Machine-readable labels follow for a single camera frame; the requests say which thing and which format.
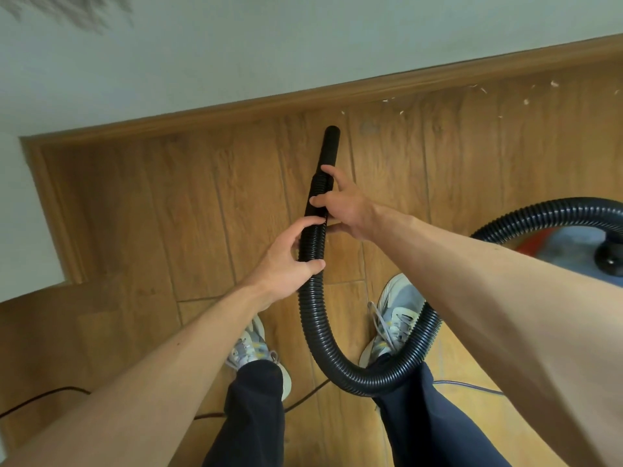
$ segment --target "wall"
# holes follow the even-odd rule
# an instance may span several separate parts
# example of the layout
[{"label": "wall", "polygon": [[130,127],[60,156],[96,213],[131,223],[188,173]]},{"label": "wall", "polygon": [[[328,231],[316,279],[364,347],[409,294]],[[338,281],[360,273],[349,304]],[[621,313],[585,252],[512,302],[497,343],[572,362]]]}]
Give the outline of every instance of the wall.
[{"label": "wall", "polygon": [[0,133],[0,301],[63,282],[19,140]]},{"label": "wall", "polygon": [[132,0],[0,10],[0,130],[99,125],[623,31],[623,0]]}]

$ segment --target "sneaker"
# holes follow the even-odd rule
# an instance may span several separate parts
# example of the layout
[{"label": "sneaker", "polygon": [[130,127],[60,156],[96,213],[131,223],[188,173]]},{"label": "sneaker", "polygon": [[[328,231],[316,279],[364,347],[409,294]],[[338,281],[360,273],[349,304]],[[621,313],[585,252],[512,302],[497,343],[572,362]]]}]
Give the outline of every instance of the sneaker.
[{"label": "sneaker", "polygon": [[265,337],[264,325],[256,314],[229,353],[225,364],[238,371],[242,366],[253,361],[275,362],[284,376],[284,392],[281,396],[281,400],[284,401],[292,391],[292,379],[285,367],[279,362],[277,353],[269,351]]},{"label": "sneaker", "polygon": [[404,274],[393,277],[381,293],[379,306],[368,303],[378,334],[363,350],[360,367],[368,367],[384,353],[398,353],[416,325],[424,303],[422,294]]}]

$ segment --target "right hand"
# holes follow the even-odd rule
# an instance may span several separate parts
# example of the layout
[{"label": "right hand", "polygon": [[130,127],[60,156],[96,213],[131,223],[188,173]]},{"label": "right hand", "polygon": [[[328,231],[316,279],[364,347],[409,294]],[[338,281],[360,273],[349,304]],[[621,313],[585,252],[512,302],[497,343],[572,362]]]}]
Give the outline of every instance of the right hand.
[{"label": "right hand", "polygon": [[335,179],[339,190],[310,198],[313,206],[326,207],[333,218],[341,221],[327,227],[327,233],[346,232],[355,239],[369,240],[374,203],[340,169],[332,165],[323,165],[321,169]]}]

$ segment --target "vacuum hose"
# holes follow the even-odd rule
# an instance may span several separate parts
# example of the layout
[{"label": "vacuum hose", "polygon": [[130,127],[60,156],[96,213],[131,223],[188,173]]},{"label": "vacuum hose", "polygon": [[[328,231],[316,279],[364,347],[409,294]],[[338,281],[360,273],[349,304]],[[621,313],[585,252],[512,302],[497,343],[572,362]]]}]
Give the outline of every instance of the vacuum hose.
[{"label": "vacuum hose", "polygon": [[[329,126],[316,173],[311,180],[309,197],[333,188],[333,178],[320,166],[335,165],[339,129]],[[307,203],[305,215],[327,217],[326,208]],[[564,198],[550,200],[513,211],[480,228],[474,239],[502,244],[519,235],[550,227],[591,226],[606,231],[615,243],[623,242],[623,203],[603,198]],[[299,261],[322,259],[326,223],[304,229],[300,239]],[[339,350],[324,308],[323,273],[312,276],[299,290],[299,306],[303,331],[311,354],[324,374],[342,390],[362,397],[375,397],[391,392],[401,385],[424,361],[437,336],[442,320],[425,303],[416,325],[402,350],[382,366],[363,369],[349,361]]]}]

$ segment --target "finger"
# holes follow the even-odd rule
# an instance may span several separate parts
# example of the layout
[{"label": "finger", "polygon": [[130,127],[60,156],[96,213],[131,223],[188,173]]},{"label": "finger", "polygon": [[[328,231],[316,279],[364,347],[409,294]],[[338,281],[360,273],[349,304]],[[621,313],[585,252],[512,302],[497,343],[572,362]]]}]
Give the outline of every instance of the finger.
[{"label": "finger", "polygon": [[314,259],[308,262],[301,262],[301,264],[306,265],[312,275],[322,272],[323,268],[326,267],[324,259]]},{"label": "finger", "polygon": [[336,223],[331,226],[326,227],[327,234],[335,234],[335,233],[348,233],[350,234],[350,227],[345,225],[344,223]]},{"label": "finger", "polygon": [[338,167],[333,167],[332,165],[322,165],[320,169],[323,172],[328,173],[338,182],[339,191],[344,190],[349,185],[354,185],[354,182],[348,177],[346,172],[342,171],[342,169],[338,169]]},{"label": "finger", "polygon": [[327,192],[327,193],[323,193],[322,195],[316,195],[315,197],[311,197],[310,203],[312,204],[312,206],[316,208],[325,207],[326,201],[329,199],[329,197],[331,196],[330,194],[332,193],[335,193],[335,192]]},{"label": "finger", "polygon": [[322,216],[305,216],[303,218],[299,218],[294,221],[292,226],[282,232],[277,239],[285,241],[289,247],[292,247],[294,241],[297,239],[297,236],[300,235],[303,229],[308,226],[322,223],[324,223],[324,218]]}]

